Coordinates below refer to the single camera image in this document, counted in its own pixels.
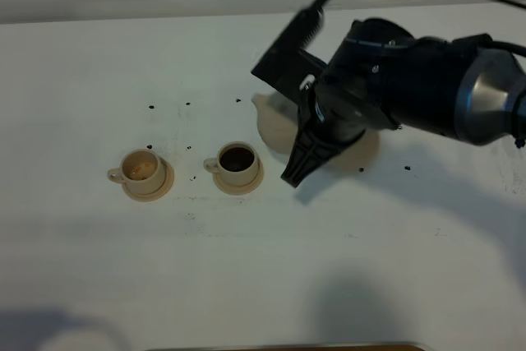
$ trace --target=white tabletop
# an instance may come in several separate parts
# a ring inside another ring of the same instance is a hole
[[[311,51],[328,60],[369,16],[526,44],[525,13],[467,5],[330,12]],[[292,189],[256,130],[251,97],[272,89],[250,74],[289,18],[0,26],[0,348],[526,347],[524,153],[405,127],[363,173]],[[265,166],[240,197],[202,168],[234,140]],[[147,145],[176,179],[139,203],[106,171]]]

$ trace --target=coffee cup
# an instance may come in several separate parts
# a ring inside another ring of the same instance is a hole
[[[152,150],[135,150],[122,159],[118,168],[108,171],[108,179],[122,184],[128,196],[139,198],[153,197],[156,199],[163,195],[163,193],[159,193],[160,190],[166,189],[167,175],[170,170],[168,169],[167,172],[168,166]]]
[[[255,189],[262,179],[262,166],[256,150],[242,141],[223,146],[215,158],[206,159],[205,169],[214,174],[224,192],[243,194]]]

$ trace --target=beige cup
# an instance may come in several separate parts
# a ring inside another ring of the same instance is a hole
[[[159,190],[166,180],[160,157],[151,150],[135,150],[124,157],[119,168],[108,171],[108,178],[126,184],[133,195],[148,195]]]
[[[250,166],[244,170],[230,171],[223,167],[221,164],[221,159],[225,154],[227,154],[228,151],[236,148],[244,148],[245,150],[249,150],[254,155],[254,160]],[[234,187],[242,187],[254,181],[260,171],[260,160],[257,156],[256,150],[254,150],[251,145],[243,143],[242,141],[233,141],[232,143],[228,143],[223,148],[221,148],[221,150],[219,150],[217,157],[206,159],[203,165],[208,172],[216,173],[221,178],[221,181]]]

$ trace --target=cup handle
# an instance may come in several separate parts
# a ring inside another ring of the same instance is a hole
[[[108,170],[108,180],[117,184],[124,184],[124,178],[118,168]]]
[[[209,173],[219,173],[216,158],[205,159],[205,162],[203,162],[203,166],[205,167],[205,170]]]

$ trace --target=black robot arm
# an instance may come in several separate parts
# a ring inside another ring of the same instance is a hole
[[[298,105],[298,134],[282,175],[289,184],[296,187],[368,127],[403,123],[474,145],[512,135],[524,145],[526,76],[510,51],[525,48],[489,35],[415,39],[392,22],[368,19],[352,24],[325,64],[305,51],[325,1],[301,10],[252,70]]]

